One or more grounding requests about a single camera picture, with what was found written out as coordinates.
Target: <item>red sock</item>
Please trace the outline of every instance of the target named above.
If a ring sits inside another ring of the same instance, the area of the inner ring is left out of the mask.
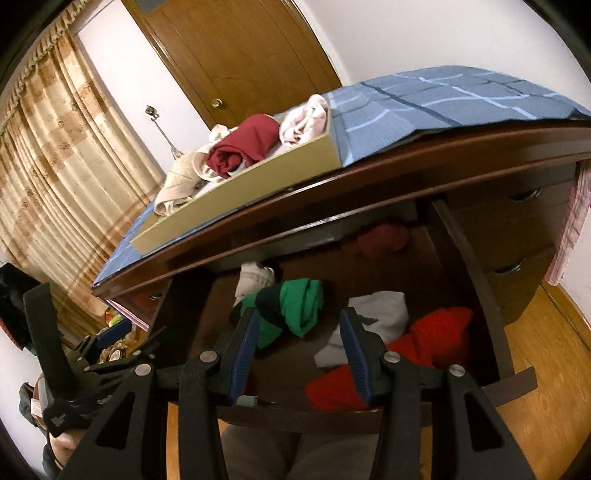
[[[445,368],[453,363],[466,364],[466,327],[472,311],[455,307],[440,309],[417,320],[409,333],[387,345],[388,350],[400,353],[415,365]],[[348,365],[342,365],[325,376],[306,385],[306,396],[315,410],[364,410],[355,390]]]

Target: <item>person's leg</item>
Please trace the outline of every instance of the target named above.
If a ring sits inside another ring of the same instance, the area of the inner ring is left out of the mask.
[[[300,435],[229,425],[222,449],[230,480],[285,480]]]
[[[368,480],[378,435],[301,436],[288,480]]]

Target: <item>open drawer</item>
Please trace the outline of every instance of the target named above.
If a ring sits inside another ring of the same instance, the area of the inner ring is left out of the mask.
[[[391,215],[391,210],[384,211],[384,216]],[[444,201],[436,199],[420,202],[417,218],[408,223],[411,244],[402,252],[376,261],[350,256],[337,242],[288,254],[280,254],[286,248],[285,242],[275,247],[267,245],[263,251],[266,261],[278,267],[284,280],[323,280],[324,308],[318,325],[305,340],[283,335],[255,358],[249,394],[264,402],[252,408],[220,407],[219,418],[302,433],[376,433],[381,410],[316,412],[311,409],[304,387],[325,373],[316,367],[313,357],[326,345],[340,309],[351,297],[380,290],[405,293],[410,322],[442,307],[465,306],[474,311],[469,326],[467,370],[494,405],[536,388],[533,368],[514,372],[495,296],[453,213]],[[311,238],[336,239],[326,233],[329,223],[311,226],[306,231]],[[324,229],[324,234],[314,233],[315,229]],[[336,223],[332,231],[343,232],[342,223]],[[239,260],[264,260],[261,250],[253,249],[251,254],[256,258],[249,259],[248,252],[241,252]],[[225,258],[222,263],[214,262],[174,277],[151,330],[164,325],[175,327],[175,340],[167,342],[157,355],[159,367],[184,362],[212,348],[229,327],[239,276],[237,265],[239,262]],[[429,423],[430,405],[423,408],[424,421]]]

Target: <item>dresser drawer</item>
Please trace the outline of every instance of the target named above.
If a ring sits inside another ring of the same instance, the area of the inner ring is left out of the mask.
[[[554,258],[554,247],[537,255],[525,257],[514,265],[489,272],[486,278],[501,310],[513,302],[524,301],[540,285],[550,262]]]
[[[485,272],[504,269],[553,248],[564,222],[567,202],[502,223],[466,225],[464,233]]]
[[[482,229],[491,224],[501,224],[529,215],[545,215],[548,207],[569,201],[572,187],[573,180],[537,187],[458,209],[454,211],[454,215],[464,230]]]
[[[166,295],[169,284],[170,280],[168,279],[151,283],[119,297],[118,302],[142,321],[151,325]]]
[[[521,314],[525,308],[530,304],[531,299],[534,298],[534,295],[535,290],[532,290],[527,295],[524,295],[523,297],[500,307],[499,309],[501,311],[503,323],[505,323],[505,325],[509,325],[519,320],[519,317],[521,317]]]
[[[509,198],[532,192],[540,187],[572,181],[574,163],[555,167],[534,168],[506,177],[483,181],[447,192],[447,204],[454,211],[496,199]]]

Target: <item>pink towel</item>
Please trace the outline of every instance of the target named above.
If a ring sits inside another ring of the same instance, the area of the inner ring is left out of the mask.
[[[310,141],[324,131],[328,103],[314,94],[301,106],[290,110],[279,128],[279,139],[284,145],[295,147]]]

